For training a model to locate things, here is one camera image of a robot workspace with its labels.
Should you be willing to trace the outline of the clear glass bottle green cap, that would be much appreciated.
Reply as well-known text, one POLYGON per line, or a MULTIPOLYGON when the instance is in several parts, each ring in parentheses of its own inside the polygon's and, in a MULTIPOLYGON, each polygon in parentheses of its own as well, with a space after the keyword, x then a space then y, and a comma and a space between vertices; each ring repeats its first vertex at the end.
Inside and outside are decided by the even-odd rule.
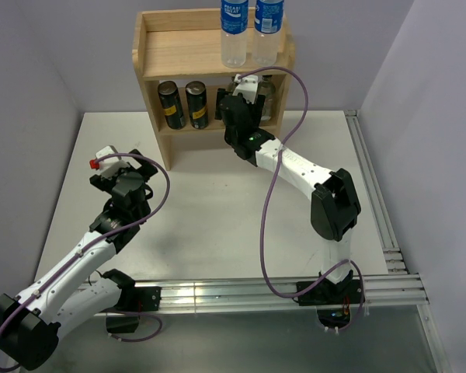
POLYGON ((226 92, 227 92, 228 94, 233 94, 234 91, 235 91, 235 89, 236 89, 237 84, 238 84, 238 83, 237 83, 236 80, 235 80, 235 76, 232 76, 232 77, 231 77, 231 81, 228 83, 228 86, 227 86, 227 88, 226 88, 226 92))

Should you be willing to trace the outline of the black can yellow label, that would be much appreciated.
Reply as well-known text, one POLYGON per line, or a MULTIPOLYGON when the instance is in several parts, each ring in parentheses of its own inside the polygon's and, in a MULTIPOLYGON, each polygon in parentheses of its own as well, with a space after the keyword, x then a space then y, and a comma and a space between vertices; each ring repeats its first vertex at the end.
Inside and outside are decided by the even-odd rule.
POLYGON ((206 86, 200 81, 191 81, 185 89, 192 127, 199 130, 206 128, 209 124, 206 86))

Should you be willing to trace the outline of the blue label water bottle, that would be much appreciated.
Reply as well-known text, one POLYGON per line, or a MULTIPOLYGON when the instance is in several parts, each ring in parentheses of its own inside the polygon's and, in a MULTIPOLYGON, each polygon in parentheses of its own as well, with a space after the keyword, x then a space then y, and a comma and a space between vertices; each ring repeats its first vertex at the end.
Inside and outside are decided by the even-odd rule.
POLYGON ((284 0, 258 0, 254 18, 253 61, 263 67, 276 63, 283 25, 284 0))

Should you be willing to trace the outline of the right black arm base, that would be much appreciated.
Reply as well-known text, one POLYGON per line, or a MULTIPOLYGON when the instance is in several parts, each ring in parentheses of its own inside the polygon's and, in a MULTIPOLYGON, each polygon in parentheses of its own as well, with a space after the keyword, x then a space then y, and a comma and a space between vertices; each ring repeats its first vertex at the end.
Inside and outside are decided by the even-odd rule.
POLYGON ((364 308, 365 294, 361 281, 353 279, 344 285, 324 280, 306 294, 293 299, 300 307, 316 307, 318 322, 324 331, 345 329, 364 308))

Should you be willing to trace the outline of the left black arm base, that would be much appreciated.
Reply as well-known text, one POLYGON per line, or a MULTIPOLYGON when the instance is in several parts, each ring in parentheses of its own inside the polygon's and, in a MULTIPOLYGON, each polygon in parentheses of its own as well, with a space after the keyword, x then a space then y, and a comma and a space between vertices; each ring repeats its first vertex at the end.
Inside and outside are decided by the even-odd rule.
POLYGON ((106 317, 106 331, 114 338, 123 334, 132 334, 137 331, 139 326, 143 325, 144 319, 153 319, 157 322, 158 328, 150 336, 137 338, 136 341, 143 341, 158 335, 163 327, 162 320, 154 315, 148 315, 149 312, 159 310, 162 288, 153 287, 135 287, 128 291, 122 291, 121 299, 108 313, 116 316, 106 317))

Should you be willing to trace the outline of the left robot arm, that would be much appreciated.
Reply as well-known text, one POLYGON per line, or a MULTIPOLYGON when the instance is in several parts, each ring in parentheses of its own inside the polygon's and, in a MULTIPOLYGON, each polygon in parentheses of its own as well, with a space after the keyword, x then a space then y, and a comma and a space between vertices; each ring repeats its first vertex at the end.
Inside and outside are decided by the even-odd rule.
POLYGON ((107 146, 96 154, 89 179, 109 195, 77 245, 51 270, 16 296, 0 295, 0 372, 32 371, 46 362, 59 342, 100 311, 121 312, 136 300, 134 280, 110 270, 86 291, 79 286, 120 253, 158 212, 148 181, 165 169, 134 149, 107 146))

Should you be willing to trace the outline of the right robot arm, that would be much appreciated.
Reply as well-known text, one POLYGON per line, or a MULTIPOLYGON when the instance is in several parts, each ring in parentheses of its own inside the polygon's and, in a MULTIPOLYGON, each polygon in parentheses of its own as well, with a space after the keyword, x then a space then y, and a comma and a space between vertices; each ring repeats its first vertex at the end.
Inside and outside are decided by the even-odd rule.
POLYGON ((301 191, 310 202, 311 227, 323 239, 322 297, 339 302, 352 279, 350 241, 361 212, 352 176, 345 169, 332 171, 286 148, 260 126, 261 100, 248 103, 226 89, 217 91, 215 117, 225 125, 224 140, 235 154, 255 167, 273 173, 301 191))

